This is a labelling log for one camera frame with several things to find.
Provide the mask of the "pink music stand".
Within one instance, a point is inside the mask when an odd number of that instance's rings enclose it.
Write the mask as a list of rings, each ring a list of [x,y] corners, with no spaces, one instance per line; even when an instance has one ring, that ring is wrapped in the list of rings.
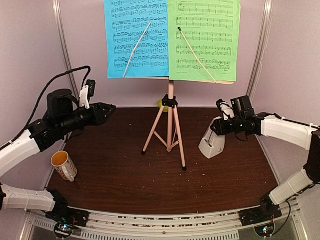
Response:
[[[146,35],[147,31],[149,30],[150,26],[152,25],[152,22],[148,23],[147,27],[145,28],[144,32],[141,34],[141,37],[139,41],[137,42],[136,46],[132,50],[129,63],[127,64],[127,68],[129,67],[131,63],[131,59],[138,48],[140,42],[142,41],[143,37]],[[182,170],[187,171],[187,165],[185,160],[185,153],[184,153],[184,147],[183,147],[183,139],[182,139],[182,133],[181,133],[181,127],[180,127],[180,120],[179,120],[179,114],[178,114],[178,102],[176,100],[176,97],[174,96],[174,81],[170,80],[169,77],[163,77],[164,80],[168,80],[168,93],[163,97],[162,99],[162,107],[159,109],[156,119],[154,120],[153,126],[150,130],[150,133],[148,135],[148,138],[145,142],[145,145],[141,151],[142,155],[146,154],[147,148],[150,144],[150,141],[155,135],[166,147],[167,152],[171,152],[172,149],[179,145],[180,150],[180,156],[181,156],[181,164],[182,164]],[[216,81],[214,82],[214,78],[212,76],[212,80],[210,81],[202,81],[203,83],[212,83],[212,84],[220,84],[220,85],[232,85],[235,83],[235,81]],[[168,116],[167,116],[167,141],[165,141],[157,132],[156,128],[160,121],[160,118],[164,112],[164,107],[168,107]],[[173,134],[173,123],[175,125],[175,131]]]

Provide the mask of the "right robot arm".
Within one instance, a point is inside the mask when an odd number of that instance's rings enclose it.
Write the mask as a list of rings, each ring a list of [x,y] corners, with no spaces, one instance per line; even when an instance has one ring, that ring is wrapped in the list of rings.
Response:
[[[223,118],[216,119],[210,128],[217,136],[240,133],[244,133],[246,137],[264,136],[288,142],[308,151],[308,159],[302,170],[262,199],[261,206],[256,210],[259,220],[268,220],[276,212],[275,206],[320,183],[319,126],[289,120],[276,113],[255,113],[247,95],[232,99],[230,104],[219,99],[216,105]]]

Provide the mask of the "white metronome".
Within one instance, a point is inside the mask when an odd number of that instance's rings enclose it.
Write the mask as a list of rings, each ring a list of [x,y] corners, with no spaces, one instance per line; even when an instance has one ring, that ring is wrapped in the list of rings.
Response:
[[[225,136],[218,136],[209,126],[202,137],[198,148],[207,159],[211,159],[224,151]]]

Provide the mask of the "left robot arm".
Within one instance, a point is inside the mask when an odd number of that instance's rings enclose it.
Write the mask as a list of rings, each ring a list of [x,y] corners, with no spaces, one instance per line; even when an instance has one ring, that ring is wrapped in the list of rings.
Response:
[[[116,111],[106,103],[90,104],[92,91],[82,88],[77,100],[69,89],[58,89],[47,96],[47,111],[42,119],[27,124],[17,140],[0,151],[0,174],[4,175],[22,161],[42,153],[65,136],[87,126],[101,126]],[[35,191],[0,185],[0,208],[41,210],[52,212],[61,222],[72,218],[72,211],[64,205],[64,198],[55,192]]]

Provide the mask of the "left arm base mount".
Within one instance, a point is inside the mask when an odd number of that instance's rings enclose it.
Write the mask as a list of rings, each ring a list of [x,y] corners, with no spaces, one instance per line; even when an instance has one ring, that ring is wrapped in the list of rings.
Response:
[[[66,202],[58,202],[52,211],[43,211],[48,219],[56,222],[53,233],[59,239],[69,238],[80,227],[86,227],[90,213],[86,210],[71,208]]]

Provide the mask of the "green sheet music paper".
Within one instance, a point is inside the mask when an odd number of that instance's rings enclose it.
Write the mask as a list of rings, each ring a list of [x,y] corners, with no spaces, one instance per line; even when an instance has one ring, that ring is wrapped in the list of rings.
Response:
[[[168,1],[169,78],[235,83],[240,19],[239,0]]]

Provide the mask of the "blue sheet music paper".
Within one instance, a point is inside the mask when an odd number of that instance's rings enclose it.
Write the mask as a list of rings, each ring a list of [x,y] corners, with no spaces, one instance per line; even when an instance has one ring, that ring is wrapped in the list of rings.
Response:
[[[105,0],[110,79],[169,76],[168,2]]]

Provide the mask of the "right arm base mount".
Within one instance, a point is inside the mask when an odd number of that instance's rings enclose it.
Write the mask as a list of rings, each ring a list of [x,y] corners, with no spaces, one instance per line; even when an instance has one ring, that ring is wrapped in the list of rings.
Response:
[[[263,201],[260,206],[253,207],[239,212],[240,221],[243,227],[254,226],[255,233],[259,237],[271,237],[276,232],[275,219],[282,216],[279,205]]]

